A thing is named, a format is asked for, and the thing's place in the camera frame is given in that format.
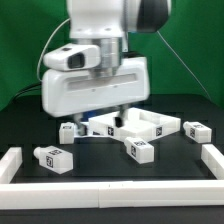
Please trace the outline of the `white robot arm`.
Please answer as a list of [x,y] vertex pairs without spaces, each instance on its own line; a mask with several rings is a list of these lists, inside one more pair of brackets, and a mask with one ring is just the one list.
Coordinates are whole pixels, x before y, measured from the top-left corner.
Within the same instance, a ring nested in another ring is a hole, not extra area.
[[72,115],[83,135],[85,112],[117,106],[123,124],[128,105],[149,97],[147,60],[129,58],[127,34],[154,33],[168,20],[171,0],[67,0],[71,42],[47,53],[43,109]]

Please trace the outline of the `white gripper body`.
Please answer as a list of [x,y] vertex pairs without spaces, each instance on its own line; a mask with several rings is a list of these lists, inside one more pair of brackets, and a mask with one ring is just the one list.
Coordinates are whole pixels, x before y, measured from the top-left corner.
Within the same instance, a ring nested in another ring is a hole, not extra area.
[[145,57],[125,58],[114,76],[92,78],[88,70],[48,70],[42,80],[43,109],[53,117],[130,104],[147,98]]

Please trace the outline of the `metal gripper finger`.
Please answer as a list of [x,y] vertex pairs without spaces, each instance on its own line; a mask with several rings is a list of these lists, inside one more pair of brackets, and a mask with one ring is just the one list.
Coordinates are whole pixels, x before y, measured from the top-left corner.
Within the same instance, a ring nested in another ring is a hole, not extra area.
[[119,106],[119,113],[118,115],[114,118],[115,120],[115,126],[117,128],[120,128],[124,125],[124,117],[125,117],[125,112],[128,110],[129,105],[124,104]]
[[73,116],[74,123],[77,125],[78,134],[80,136],[85,136],[87,134],[87,128],[84,124],[81,123],[82,118],[82,113],[78,113]]

